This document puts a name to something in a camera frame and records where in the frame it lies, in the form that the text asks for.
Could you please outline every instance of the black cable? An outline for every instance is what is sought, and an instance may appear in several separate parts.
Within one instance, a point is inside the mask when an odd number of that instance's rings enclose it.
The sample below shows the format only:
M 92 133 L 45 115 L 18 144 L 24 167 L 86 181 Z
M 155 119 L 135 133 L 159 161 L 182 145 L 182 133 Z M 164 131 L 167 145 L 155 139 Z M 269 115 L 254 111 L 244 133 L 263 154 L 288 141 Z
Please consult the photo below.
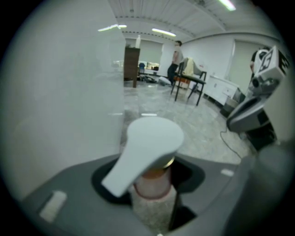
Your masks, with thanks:
M 226 129 L 225 129 L 225 131 L 220 131 L 220 137 L 221 137 L 221 139 L 222 139 L 222 141 L 225 143 L 225 145 L 232 151 L 232 152 L 234 152 L 240 159 L 242 159 L 241 158 L 241 156 L 235 151 L 235 150 L 233 150 L 227 143 L 226 143 L 226 141 L 223 139 L 223 137 L 222 137 L 222 135 L 221 135 L 221 133 L 227 133 L 227 126 L 226 126 Z

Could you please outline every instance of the bottle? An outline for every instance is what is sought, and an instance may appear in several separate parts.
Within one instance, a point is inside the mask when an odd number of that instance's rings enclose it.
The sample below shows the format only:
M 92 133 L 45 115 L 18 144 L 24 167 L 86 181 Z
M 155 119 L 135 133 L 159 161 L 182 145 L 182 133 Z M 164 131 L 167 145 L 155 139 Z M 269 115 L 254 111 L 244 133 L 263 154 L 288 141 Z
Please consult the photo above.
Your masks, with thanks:
M 135 47 L 136 48 L 140 48 L 140 41 L 141 41 L 141 39 L 140 39 L 140 35 L 137 37 L 137 39 L 136 39 L 136 43 L 135 43 Z

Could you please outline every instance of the white cabinet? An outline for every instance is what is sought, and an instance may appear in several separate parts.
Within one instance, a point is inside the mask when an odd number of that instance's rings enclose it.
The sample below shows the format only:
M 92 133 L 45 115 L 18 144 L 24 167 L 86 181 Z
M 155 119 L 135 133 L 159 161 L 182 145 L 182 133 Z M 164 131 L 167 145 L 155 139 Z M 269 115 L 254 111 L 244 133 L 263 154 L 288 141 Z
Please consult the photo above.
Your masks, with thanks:
M 232 83 L 231 81 L 210 76 L 205 86 L 204 94 L 212 97 L 217 102 L 224 105 L 228 97 L 234 97 L 238 88 L 238 85 Z

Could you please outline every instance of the dispenser pump nozzle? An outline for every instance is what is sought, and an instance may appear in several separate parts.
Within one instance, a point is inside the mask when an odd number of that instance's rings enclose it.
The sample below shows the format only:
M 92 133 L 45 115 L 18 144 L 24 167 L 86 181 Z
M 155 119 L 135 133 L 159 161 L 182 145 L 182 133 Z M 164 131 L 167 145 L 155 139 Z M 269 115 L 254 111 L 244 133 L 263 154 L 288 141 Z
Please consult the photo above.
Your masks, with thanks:
M 164 166 L 184 140 L 182 129 L 160 117 L 135 120 L 127 129 L 126 147 L 115 166 L 102 180 L 114 196 L 122 196 L 128 187 L 150 167 Z

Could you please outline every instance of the gray tiled floor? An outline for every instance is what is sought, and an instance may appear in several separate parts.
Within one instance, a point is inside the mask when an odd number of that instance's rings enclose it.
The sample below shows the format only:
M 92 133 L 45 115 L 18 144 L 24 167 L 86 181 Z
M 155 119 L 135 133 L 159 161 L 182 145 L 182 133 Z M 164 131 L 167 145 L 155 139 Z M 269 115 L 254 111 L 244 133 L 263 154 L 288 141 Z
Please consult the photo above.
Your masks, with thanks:
M 159 117 L 170 119 L 184 131 L 185 140 L 179 153 L 213 160 L 217 162 L 238 164 L 240 159 L 226 147 L 219 133 L 226 128 L 226 119 L 219 113 L 219 108 L 202 97 L 198 106 L 198 94 L 192 94 L 187 101 L 189 91 L 180 89 L 177 101 L 174 101 L 176 89 L 170 95 L 171 87 L 137 82 L 124 83 L 125 119 L 121 146 L 126 144 L 128 125 L 141 117 L 142 113 L 156 113 Z M 240 156 L 253 154 L 248 140 L 241 140 L 238 134 L 227 131 L 222 134 L 228 145 Z

